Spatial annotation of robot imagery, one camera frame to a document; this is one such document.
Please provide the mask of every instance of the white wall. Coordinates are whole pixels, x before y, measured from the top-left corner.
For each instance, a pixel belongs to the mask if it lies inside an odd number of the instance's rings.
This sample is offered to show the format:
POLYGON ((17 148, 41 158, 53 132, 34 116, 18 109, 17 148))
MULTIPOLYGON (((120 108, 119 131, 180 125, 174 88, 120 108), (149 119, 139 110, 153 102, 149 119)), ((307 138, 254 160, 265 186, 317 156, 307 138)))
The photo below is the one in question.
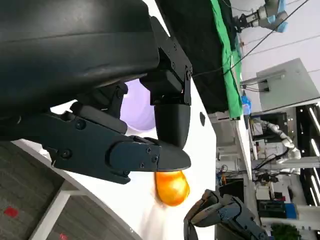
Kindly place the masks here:
MULTIPOLYGON (((233 7, 250 10, 264 4, 264 0, 230 0, 233 7)), ((286 12, 292 13, 304 0, 286 0, 286 12)), ((300 58, 309 72, 318 91, 320 91, 320 1, 310 0, 294 13, 288 20, 288 28, 284 33, 271 34, 242 62, 242 78, 244 80, 256 76, 256 72, 272 66, 300 58)), ((242 12, 233 9, 234 16, 242 12)), ((244 29, 240 35, 244 43, 243 53, 248 53, 269 29, 256 27, 244 29)))

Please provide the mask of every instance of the orange ball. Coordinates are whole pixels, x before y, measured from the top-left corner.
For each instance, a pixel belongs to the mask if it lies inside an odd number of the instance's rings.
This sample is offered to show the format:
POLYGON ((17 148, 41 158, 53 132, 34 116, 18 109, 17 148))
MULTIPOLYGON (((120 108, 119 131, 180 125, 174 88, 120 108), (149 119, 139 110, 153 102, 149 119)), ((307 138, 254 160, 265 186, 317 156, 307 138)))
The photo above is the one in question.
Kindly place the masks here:
POLYGON ((156 172, 155 183, 161 201, 172 207, 181 204, 190 192, 189 184, 182 171, 156 172))

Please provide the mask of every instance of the robot arm in background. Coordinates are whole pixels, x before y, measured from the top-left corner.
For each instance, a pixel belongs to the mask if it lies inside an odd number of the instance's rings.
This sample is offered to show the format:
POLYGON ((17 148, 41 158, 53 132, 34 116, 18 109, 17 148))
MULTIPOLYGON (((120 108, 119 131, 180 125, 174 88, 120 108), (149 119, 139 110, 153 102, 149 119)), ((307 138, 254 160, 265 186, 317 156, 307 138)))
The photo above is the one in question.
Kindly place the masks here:
POLYGON ((266 126, 267 128, 269 128, 273 133, 275 133, 276 135, 278 135, 281 138, 282 144, 286 148, 288 148, 287 158, 284 157, 282 159, 279 159, 277 161, 278 164, 282 164, 289 159, 301 159, 301 153, 300 153, 299 149, 296 148, 292 139, 279 129, 278 125, 275 125, 275 124, 272 124, 268 121, 263 121, 263 120, 260 120, 257 118, 254 118, 253 121, 260 123, 260 124, 266 126))
POLYGON ((262 27, 270 30, 275 29, 278 33, 285 32, 288 23, 282 22, 288 17, 285 11, 285 0, 265 0, 265 5, 250 15, 242 14, 235 17, 235 26, 239 33, 245 28, 262 27))
POLYGON ((255 216, 238 197, 228 194, 221 197, 219 191, 207 189, 184 218, 184 240, 198 240, 195 226, 205 228, 216 224, 222 224, 246 240, 267 240, 266 231, 254 219, 255 216))
POLYGON ((191 166, 192 65, 142 0, 3 1, 0 16, 0 140, 42 144, 54 167, 120 184, 191 166), (119 119, 138 78, 158 139, 126 136, 119 119), (74 99, 72 112, 50 111, 74 99))

